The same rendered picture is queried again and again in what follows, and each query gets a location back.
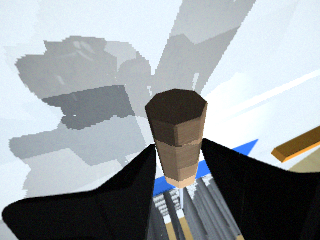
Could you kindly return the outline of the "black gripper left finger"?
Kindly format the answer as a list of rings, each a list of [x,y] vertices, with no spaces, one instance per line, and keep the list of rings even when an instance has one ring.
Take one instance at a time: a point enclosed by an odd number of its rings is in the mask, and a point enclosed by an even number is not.
[[[18,240],[147,240],[155,176],[156,148],[150,144],[95,189],[17,200],[1,218]]]

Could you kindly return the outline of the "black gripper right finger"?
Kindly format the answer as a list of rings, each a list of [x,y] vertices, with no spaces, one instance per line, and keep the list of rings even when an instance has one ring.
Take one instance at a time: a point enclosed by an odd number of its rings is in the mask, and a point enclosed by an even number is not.
[[[207,138],[201,151],[244,240],[314,239],[320,172],[295,173]]]

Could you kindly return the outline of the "blue flat strip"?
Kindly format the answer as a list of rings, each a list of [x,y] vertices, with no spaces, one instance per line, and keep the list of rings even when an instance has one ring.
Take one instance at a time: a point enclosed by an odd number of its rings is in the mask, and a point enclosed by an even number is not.
[[[233,148],[233,150],[235,150],[239,153],[242,153],[244,155],[248,155],[257,140],[258,139],[255,139],[253,141],[250,141],[248,143],[245,143],[243,145],[235,147],[235,148]],[[209,173],[210,173],[210,171],[206,165],[205,160],[202,160],[198,163],[198,170],[197,170],[197,174],[196,174],[195,179],[202,177],[204,175],[207,175]],[[175,188],[175,186],[167,183],[164,176],[159,177],[159,178],[155,179],[153,197],[156,195],[159,195],[163,192],[166,192],[168,190],[171,190],[173,188]]]

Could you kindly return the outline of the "brown flat bar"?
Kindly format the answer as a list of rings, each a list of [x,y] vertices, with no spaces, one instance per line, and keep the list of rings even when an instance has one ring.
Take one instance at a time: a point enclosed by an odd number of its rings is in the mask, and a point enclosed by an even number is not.
[[[320,126],[305,132],[277,147],[271,154],[280,162],[284,162],[302,152],[320,144]]]

